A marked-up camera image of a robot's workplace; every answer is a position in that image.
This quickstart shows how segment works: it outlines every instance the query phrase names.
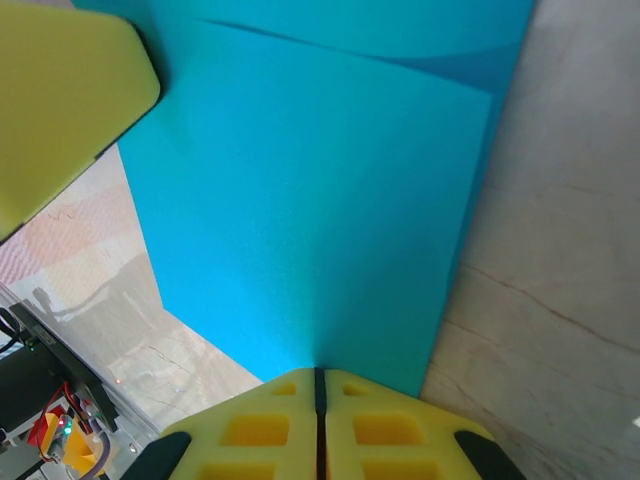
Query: black cable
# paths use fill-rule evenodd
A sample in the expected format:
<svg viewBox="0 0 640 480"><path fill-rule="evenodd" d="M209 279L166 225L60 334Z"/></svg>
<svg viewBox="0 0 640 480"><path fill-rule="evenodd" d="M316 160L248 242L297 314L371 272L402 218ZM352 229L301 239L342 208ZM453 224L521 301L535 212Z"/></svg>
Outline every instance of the black cable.
<svg viewBox="0 0 640 480"><path fill-rule="evenodd" d="M0 308L0 330L11 339L0 348L0 354L6 352L20 340L20 324L5 308Z"/></svg>

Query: white surface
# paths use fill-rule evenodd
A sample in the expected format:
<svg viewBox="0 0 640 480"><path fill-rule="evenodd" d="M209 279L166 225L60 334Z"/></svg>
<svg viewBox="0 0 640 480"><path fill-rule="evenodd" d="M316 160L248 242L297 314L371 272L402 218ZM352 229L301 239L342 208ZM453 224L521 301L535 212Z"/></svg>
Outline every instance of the white surface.
<svg viewBox="0 0 640 480"><path fill-rule="evenodd" d="M541 1L423 389L528 478L640 478L639 134L640 0ZM0 279L160 427L257 384L162 310L115 150Z"/></svg>

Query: beige marble tile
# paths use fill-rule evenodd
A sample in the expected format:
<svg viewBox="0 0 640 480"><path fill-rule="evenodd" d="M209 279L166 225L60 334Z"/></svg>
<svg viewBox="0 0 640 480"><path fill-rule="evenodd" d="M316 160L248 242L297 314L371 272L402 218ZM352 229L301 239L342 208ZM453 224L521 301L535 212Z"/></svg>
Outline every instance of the beige marble tile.
<svg viewBox="0 0 640 480"><path fill-rule="evenodd" d="M640 478L638 45L638 0L539 2L422 392L532 479ZM115 148L0 281L160 428L258 383L163 310Z"/></svg>

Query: marble floor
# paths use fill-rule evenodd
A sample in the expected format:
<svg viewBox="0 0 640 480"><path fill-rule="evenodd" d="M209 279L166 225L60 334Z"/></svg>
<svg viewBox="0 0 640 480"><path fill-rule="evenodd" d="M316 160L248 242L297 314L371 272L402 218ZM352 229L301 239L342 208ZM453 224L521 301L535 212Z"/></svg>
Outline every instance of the marble floor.
<svg viewBox="0 0 640 480"><path fill-rule="evenodd" d="M640 1L541 0L422 398L531 479L640 478ZM0 281L159 428L259 382L162 308L117 148Z"/></svg>

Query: blue foam sheet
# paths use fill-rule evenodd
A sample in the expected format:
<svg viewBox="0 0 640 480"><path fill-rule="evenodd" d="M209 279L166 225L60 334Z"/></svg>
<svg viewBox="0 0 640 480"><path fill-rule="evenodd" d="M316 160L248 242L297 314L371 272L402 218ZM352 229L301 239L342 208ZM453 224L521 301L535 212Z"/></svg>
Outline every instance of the blue foam sheet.
<svg viewBox="0 0 640 480"><path fill-rule="evenodd" d="M457 35L475 2L75 3L133 21L167 87L120 142L166 308L263 380L417 394L531 2Z"/></svg>

